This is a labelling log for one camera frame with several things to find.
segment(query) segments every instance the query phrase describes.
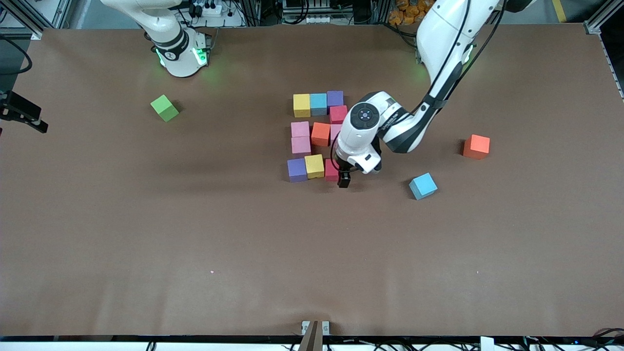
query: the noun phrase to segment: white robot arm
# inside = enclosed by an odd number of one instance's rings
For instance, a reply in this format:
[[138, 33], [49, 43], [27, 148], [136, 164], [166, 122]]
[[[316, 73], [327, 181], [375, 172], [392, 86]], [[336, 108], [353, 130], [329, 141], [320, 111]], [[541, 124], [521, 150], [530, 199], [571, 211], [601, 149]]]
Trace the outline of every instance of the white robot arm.
[[188, 77], [208, 64], [210, 36], [182, 28], [170, 7], [182, 0], [101, 0], [136, 21], [156, 46], [163, 65], [176, 77]]
[[[510, 2], [521, 11], [534, 0]], [[474, 38], [498, 4], [499, 0], [436, 1], [416, 34], [416, 46], [432, 78], [429, 91], [412, 112], [386, 92], [372, 92], [351, 108], [336, 138], [340, 187], [348, 186], [351, 171], [367, 174], [381, 169], [379, 139], [402, 154], [418, 146], [458, 83]]]

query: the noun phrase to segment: toy block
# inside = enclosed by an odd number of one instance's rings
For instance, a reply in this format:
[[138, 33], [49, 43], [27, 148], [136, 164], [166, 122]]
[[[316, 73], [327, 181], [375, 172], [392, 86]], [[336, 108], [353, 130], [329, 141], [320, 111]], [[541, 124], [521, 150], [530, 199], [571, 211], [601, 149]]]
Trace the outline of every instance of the toy block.
[[425, 173], [420, 177], [414, 178], [409, 183], [409, 188], [414, 193], [416, 200], [427, 197], [437, 190], [436, 183], [433, 181], [433, 178], [431, 178], [429, 173]]
[[174, 118], [179, 114], [178, 110], [175, 109], [175, 106], [164, 95], [161, 95], [158, 99], [152, 101], [150, 105], [152, 105], [156, 113], [165, 122], [171, 121], [171, 118]]
[[327, 94], [310, 94], [310, 111], [312, 116], [326, 116]]
[[329, 129], [329, 141], [333, 142], [337, 137], [338, 133], [340, 133], [340, 129], [342, 129], [342, 124], [332, 124]]
[[304, 157], [306, 160], [306, 172], [308, 179], [323, 178], [325, 170], [323, 169], [323, 155], [312, 155]]
[[310, 94], [293, 95], [295, 117], [310, 117]]
[[314, 122], [312, 125], [312, 145], [329, 146], [330, 128], [327, 123]]
[[489, 153], [490, 138], [473, 134], [464, 143], [464, 152], [462, 154], [466, 157], [470, 157], [471, 159], [481, 160], [484, 159]]
[[288, 160], [288, 177], [291, 183], [303, 182], [308, 180], [306, 172], [306, 161], [304, 159]]
[[290, 144], [293, 147], [295, 157], [308, 156], [312, 153], [309, 137], [290, 138]]
[[296, 137], [310, 137], [310, 123], [309, 122], [292, 122], [290, 124], [290, 136]]
[[342, 106], [344, 105], [343, 92], [338, 90], [332, 90], [327, 92], [327, 106]]
[[325, 181], [326, 182], [337, 182], [338, 181], [338, 170], [332, 164], [331, 159], [325, 160]]
[[347, 107], [345, 105], [331, 106], [329, 108], [329, 123], [342, 124], [346, 116]]

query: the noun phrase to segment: yellow tape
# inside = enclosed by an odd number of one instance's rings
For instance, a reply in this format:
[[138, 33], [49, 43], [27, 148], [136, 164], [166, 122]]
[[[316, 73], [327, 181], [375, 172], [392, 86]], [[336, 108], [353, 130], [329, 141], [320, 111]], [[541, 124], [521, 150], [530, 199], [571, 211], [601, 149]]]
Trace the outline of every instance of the yellow tape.
[[559, 23], [566, 23], [568, 19], [565, 17], [561, 0], [552, 0], [552, 6], [555, 6], [555, 12], [557, 13], [557, 19]]

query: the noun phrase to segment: black round button pad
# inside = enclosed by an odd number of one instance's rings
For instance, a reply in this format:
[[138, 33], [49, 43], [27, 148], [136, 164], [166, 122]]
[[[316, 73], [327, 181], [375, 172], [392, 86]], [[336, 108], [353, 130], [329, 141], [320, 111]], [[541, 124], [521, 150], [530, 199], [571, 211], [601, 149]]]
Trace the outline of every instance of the black round button pad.
[[359, 102], [351, 109], [351, 124], [355, 129], [370, 129], [379, 122], [379, 111], [368, 102]]

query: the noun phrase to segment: brown table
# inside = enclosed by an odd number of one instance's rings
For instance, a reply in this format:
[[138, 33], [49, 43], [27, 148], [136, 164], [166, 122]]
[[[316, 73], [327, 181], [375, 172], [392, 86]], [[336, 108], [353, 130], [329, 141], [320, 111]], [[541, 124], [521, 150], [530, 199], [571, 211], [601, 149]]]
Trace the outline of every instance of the brown table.
[[[386, 149], [348, 190], [287, 181], [291, 95], [385, 90], [411, 109], [428, 77], [397, 35], [227, 29], [188, 79], [150, 45], [138, 30], [32, 44], [15, 90], [50, 129], [2, 124], [0, 333], [624, 324], [624, 106], [581, 25], [501, 26], [422, 144]], [[183, 107], [169, 123], [149, 105], [161, 94]], [[485, 160], [458, 154], [472, 133], [492, 138]], [[407, 183], [425, 172], [439, 190], [416, 201]]]

